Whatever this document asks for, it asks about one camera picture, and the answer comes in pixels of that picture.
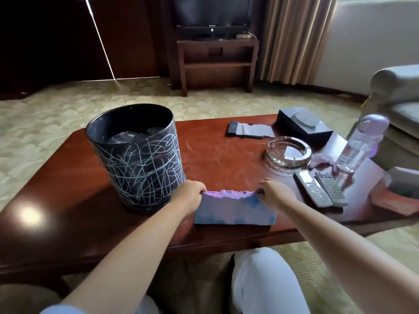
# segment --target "brown curtain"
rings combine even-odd
[[[312,84],[337,0],[268,0],[258,77]]]

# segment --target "hand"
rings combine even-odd
[[[265,178],[259,182],[258,189],[263,189],[265,193],[258,193],[259,199],[266,207],[277,213],[298,202],[292,189],[276,179]]]
[[[169,203],[174,203],[186,209],[186,214],[191,214],[199,206],[201,202],[201,192],[206,192],[207,188],[201,182],[186,180],[180,184],[172,193]]]

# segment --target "sofa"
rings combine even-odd
[[[376,72],[371,79],[371,92],[348,137],[365,115],[386,116],[390,126],[373,161],[385,170],[393,166],[419,170],[419,65]]]

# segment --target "white pants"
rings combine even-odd
[[[287,262],[270,248],[235,255],[231,294],[243,314],[310,314],[298,280]],[[136,314],[160,314],[145,296]]]

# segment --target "patterned carpet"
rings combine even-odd
[[[242,89],[189,91],[181,97],[168,80],[149,78],[114,82],[79,82],[54,86],[25,100],[0,102],[0,210],[51,156],[71,132],[98,114],[139,102],[169,107],[176,121],[277,113],[301,106],[345,136],[359,116],[360,105],[342,97],[259,85]],[[419,273],[419,226],[368,238]],[[305,242],[274,247],[295,271],[312,313],[358,313],[311,246]],[[160,266],[151,294],[176,313],[220,313],[225,266],[231,254],[196,260],[179,258]],[[66,277],[75,287],[84,275]],[[55,293],[23,285],[0,286],[0,314],[39,313],[58,302]]]

